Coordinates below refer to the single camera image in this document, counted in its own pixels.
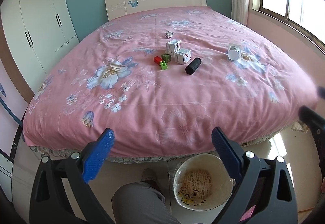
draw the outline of black cylinder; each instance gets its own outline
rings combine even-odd
[[[185,72],[188,74],[194,74],[195,70],[200,66],[201,59],[196,57],[191,63],[185,68]]]

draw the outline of red block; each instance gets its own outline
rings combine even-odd
[[[159,65],[160,65],[160,62],[163,61],[163,59],[158,56],[154,57],[153,60],[155,61],[156,64],[159,64]]]

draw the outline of wardrobe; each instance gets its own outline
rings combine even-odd
[[[4,0],[1,19],[8,47],[36,93],[51,69],[78,43],[65,0]]]

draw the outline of screw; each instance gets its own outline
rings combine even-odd
[[[284,162],[284,158],[283,158],[282,156],[278,156],[278,157],[277,157],[277,161],[278,161],[278,162]]]
[[[43,162],[43,163],[47,163],[47,162],[48,162],[48,156],[44,156],[44,157],[42,158],[42,162]]]
[[[255,156],[255,154],[252,151],[247,151],[245,154],[248,158],[254,158]]]
[[[78,159],[80,157],[80,153],[78,153],[78,152],[74,152],[73,154],[71,154],[71,158],[72,159]]]

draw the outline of green lego brick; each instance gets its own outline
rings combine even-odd
[[[161,58],[166,62],[169,63],[172,60],[172,56],[170,54],[162,54]]]
[[[168,69],[167,64],[166,64],[165,61],[160,62],[160,67],[161,67],[162,70]]]

